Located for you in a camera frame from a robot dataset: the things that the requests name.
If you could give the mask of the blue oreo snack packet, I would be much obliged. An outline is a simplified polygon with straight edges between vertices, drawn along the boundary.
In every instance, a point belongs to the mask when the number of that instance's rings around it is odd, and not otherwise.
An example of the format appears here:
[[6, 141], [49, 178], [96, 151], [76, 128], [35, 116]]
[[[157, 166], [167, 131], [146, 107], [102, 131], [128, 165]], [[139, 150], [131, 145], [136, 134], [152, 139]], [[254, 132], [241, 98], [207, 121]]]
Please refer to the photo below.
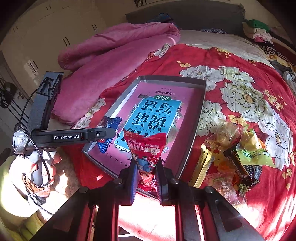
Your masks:
[[114, 137], [118, 136], [117, 130], [121, 121], [122, 118], [120, 117], [110, 118], [104, 116], [98, 124], [95, 140], [101, 153], [106, 153], [109, 144]]

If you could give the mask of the red panda snack packet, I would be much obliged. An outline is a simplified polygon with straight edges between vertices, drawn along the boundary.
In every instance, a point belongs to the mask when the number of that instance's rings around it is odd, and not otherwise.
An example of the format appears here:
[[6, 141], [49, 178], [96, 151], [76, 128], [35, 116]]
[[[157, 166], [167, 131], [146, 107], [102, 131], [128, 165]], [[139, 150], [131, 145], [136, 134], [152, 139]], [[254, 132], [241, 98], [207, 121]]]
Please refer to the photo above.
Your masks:
[[167, 144], [167, 135], [158, 133], [145, 137], [124, 130], [124, 140], [138, 167], [140, 175], [139, 188], [147, 192], [156, 192], [156, 165], [161, 159], [163, 149]]

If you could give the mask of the yellow wafer stick packet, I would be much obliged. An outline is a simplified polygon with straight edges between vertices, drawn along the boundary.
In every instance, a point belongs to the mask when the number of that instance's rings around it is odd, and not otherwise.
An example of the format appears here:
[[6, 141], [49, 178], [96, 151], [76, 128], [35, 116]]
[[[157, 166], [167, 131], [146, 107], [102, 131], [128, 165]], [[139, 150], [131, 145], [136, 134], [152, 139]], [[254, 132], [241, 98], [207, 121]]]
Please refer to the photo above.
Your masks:
[[210, 168], [214, 157], [214, 153], [209, 150], [204, 144], [201, 145], [201, 155], [199, 156], [198, 162], [192, 174], [191, 180], [189, 181], [189, 186], [200, 188], [206, 175], [208, 169]]

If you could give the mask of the clear walnut pastry packet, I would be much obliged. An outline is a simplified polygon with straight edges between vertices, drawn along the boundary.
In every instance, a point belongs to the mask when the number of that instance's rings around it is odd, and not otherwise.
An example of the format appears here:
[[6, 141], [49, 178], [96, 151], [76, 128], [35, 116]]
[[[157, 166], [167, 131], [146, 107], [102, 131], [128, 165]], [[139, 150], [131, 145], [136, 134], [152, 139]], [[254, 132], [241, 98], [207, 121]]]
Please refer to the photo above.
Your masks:
[[239, 194], [233, 185], [235, 174], [227, 173], [212, 173], [207, 174], [204, 183], [206, 186], [212, 186], [218, 191], [232, 206], [239, 208], [246, 205], [246, 199], [243, 194]]

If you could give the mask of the clear meat floss cake packet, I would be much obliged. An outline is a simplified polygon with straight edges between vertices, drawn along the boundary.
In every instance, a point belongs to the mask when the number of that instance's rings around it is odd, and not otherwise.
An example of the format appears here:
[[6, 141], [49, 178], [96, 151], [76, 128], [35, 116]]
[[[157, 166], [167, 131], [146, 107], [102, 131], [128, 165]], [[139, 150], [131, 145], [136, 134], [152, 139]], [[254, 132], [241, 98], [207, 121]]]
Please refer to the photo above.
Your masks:
[[204, 141], [204, 145], [208, 149], [224, 152], [240, 137], [241, 131], [237, 124], [224, 121], [218, 125], [215, 133]]

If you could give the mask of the snickers bar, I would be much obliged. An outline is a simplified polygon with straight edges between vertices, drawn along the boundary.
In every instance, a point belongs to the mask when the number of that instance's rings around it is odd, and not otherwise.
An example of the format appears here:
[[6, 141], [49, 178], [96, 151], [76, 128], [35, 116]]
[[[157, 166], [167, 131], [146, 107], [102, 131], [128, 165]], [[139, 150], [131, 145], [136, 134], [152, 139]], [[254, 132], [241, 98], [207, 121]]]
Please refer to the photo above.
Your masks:
[[262, 166], [243, 165], [235, 148], [229, 148], [225, 150], [223, 154], [235, 166], [241, 184], [247, 187], [253, 187], [260, 182], [259, 178], [262, 173]]

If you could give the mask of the yellow green snack packet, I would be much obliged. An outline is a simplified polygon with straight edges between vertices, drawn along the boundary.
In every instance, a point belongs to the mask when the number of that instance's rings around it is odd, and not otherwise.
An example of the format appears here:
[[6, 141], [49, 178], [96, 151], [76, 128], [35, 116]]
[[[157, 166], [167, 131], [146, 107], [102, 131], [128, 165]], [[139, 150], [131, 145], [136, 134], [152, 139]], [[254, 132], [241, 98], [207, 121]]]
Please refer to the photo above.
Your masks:
[[236, 145], [236, 152], [242, 165], [269, 166], [275, 168], [275, 164], [265, 144], [258, 138], [256, 132], [249, 125], [245, 125]]

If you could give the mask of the pink blanket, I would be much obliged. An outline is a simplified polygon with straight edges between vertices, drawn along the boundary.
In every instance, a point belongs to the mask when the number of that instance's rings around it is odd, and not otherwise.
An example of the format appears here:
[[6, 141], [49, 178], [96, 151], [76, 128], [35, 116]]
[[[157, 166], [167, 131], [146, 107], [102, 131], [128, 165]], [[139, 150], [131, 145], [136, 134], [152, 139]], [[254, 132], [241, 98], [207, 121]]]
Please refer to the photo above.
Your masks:
[[132, 73], [149, 53], [177, 44], [180, 36], [172, 23], [122, 23], [64, 49], [57, 61], [71, 74], [61, 82], [51, 116], [75, 124], [104, 90]]

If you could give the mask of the grey tray with pink book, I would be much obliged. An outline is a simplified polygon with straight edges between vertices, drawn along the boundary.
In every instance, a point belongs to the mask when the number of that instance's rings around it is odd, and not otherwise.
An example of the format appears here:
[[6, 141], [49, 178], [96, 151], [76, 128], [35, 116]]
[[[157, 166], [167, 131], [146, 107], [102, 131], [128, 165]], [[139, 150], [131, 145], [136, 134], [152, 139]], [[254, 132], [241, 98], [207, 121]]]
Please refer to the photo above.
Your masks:
[[95, 142], [82, 149], [88, 159], [113, 178], [130, 165], [130, 150], [124, 130], [149, 137], [166, 134], [161, 154], [163, 166], [181, 178], [189, 160], [203, 108], [206, 81], [200, 78], [147, 75], [139, 76], [120, 95], [106, 113], [120, 117], [118, 137], [105, 153]]

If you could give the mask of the red floral quilt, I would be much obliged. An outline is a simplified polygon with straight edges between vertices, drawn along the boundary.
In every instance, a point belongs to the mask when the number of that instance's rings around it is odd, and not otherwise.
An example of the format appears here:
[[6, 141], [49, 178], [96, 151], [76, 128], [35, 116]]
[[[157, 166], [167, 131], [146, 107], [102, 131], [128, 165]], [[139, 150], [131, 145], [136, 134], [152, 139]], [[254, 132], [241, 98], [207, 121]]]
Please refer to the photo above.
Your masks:
[[117, 84], [100, 89], [95, 103], [73, 128], [94, 127], [115, 100], [140, 75], [173, 75], [206, 80], [207, 91], [198, 133], [183, 172], [189, 181], [204, 140], [226, 120], [253, 128], [276, 167], [264, 166], [260, 182], [247, 192], [243, 216], [266, 240], [295, 240], [295, 97], [276, 70], [240, 58], [229, 48], [163, 47]]

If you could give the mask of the cream wardrobe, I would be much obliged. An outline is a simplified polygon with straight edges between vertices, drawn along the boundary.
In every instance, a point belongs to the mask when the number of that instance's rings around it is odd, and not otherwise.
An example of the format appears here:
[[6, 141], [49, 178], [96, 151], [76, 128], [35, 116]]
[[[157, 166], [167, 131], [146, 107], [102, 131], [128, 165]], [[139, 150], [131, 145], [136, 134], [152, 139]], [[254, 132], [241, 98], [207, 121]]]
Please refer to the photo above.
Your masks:
[[106, 28], [94, 1], [37, 1], [1, 43], [22, 92], [30, 95], [46, 71], [62, 71], [59, 53]]

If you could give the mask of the beige bed sheet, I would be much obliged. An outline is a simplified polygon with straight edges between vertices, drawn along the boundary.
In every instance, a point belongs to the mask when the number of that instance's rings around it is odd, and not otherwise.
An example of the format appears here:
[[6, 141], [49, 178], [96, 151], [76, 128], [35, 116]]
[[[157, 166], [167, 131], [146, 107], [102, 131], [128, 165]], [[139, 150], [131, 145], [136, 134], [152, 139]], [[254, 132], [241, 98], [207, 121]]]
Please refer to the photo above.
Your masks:
[[181, 30], [180, 44], [202, 49], [224, 49], [244, 60], [252, 60], [271, 66], [264, 52], [257, 45], [233, 34], [218, 34], [193, 30]]

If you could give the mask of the dark headboard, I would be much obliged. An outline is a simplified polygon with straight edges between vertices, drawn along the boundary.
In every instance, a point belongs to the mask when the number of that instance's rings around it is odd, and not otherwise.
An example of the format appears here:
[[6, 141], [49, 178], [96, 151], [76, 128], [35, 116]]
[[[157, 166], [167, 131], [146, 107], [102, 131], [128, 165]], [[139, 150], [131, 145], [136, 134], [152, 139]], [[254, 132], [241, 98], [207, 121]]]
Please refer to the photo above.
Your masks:
[[168, 14], [182, 30], [216, 28], [243, 37], [245, 9], [242, 4], [221, 1], [169, 1], [127, 13], [126, 20], [143, 24], [159, 14]]

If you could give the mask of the folded clothes pile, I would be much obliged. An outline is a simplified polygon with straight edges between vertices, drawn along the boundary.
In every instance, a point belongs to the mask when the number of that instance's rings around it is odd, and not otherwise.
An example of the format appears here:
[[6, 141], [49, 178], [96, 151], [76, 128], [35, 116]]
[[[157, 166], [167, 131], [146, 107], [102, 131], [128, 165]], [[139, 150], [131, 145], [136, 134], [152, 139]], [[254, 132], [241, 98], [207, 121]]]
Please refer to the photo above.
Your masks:
[[282, 71], [295, 72], [295, 45], [288, 36], [259, 20], [246, 20], [242, 25], [245, 36], [262, 49], [271, 63]]

